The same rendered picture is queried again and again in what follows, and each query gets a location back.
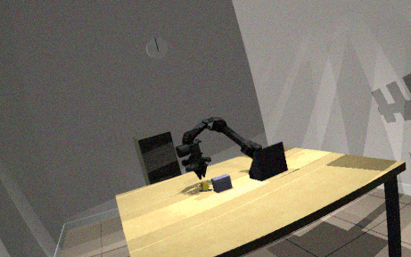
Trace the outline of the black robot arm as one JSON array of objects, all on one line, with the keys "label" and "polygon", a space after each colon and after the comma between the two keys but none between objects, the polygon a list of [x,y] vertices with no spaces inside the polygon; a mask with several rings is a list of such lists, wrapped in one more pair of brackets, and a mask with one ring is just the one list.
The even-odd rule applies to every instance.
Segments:
[{"label": "black robot arm", "polygon": [[[208,125],[213,121],[212,127]],[[199,143],[201,140],[196,138],[204,129],[216,130],[217,132],[224,133],[226,136],[231,138],[236,142],[242,149],[241,152],[248,155],[249,158],[253,159],[253,155],[256,151],[262,149],[262,145],[251,142],[251,140],[246,140],[232,129],[230,129],[226,122],[220,117],[211,117],[208,119],[203,119],[195,128],[191,131],[187,131],[183,135],[182,145],[176,146],[177,156],[182,158],[189,155],[190,153],[198,153],[200,151]],[[195,139],[196,138],[196,139]],[[194,141],[195,139],[195,141]],[[188,160],[182,160],[182,165],[192,165],[192,157]]]}]

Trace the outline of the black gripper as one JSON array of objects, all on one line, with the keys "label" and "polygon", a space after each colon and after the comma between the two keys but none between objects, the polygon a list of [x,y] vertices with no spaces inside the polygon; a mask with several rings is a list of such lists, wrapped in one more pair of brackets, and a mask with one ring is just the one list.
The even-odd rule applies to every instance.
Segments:
[{"label": "black gripper", "polygon": [[199,151],[198,153],[191,153],[190,158],[192,157],[192,165],[189,165],[185,168],[185,172],[194,172],[199,179],[201,179],[201,175],[205,177],[206,170],[208,164],[205,162],[211,162],[210,157],[201,157],[202,153]]}]

